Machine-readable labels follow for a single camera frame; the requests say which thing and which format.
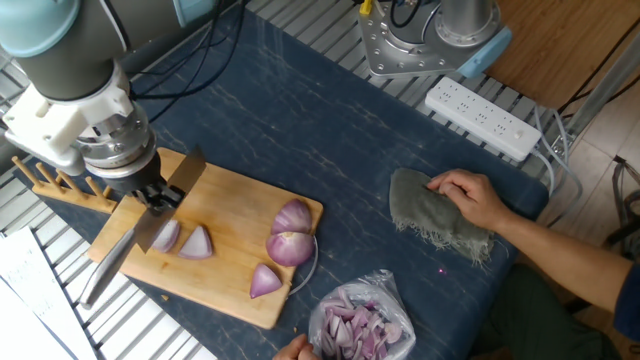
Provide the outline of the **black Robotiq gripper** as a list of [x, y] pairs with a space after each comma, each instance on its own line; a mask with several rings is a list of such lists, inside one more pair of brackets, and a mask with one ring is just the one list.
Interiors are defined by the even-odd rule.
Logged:
[[[144, 154], [123, 167], [103, 170], [102, 179], [115, 190], [132, 192], [132, 196], [154, 215], [158, 210], [176, 210], [184, 199], [183, 190], [165, 184], [157, 152]], [[151, 187], [159, 184], [162, 184], [159, 192]]]

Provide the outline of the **person's left hand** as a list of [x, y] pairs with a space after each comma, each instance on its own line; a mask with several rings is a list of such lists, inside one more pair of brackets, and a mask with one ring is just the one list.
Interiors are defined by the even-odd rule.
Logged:
[[301, 334], [283, 347], [273, 360], [320, 360], [320, 357], [314, 353], [314, 347], [308, 341], [307, 335]]

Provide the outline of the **person's right hand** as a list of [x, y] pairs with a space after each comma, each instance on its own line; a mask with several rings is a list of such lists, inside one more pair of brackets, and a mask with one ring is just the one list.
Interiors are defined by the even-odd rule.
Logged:
[[451, 170], [434, 177], [427, 188], [447, 196], [478, 227], [498, 232], [512, 217], [485, 175]]

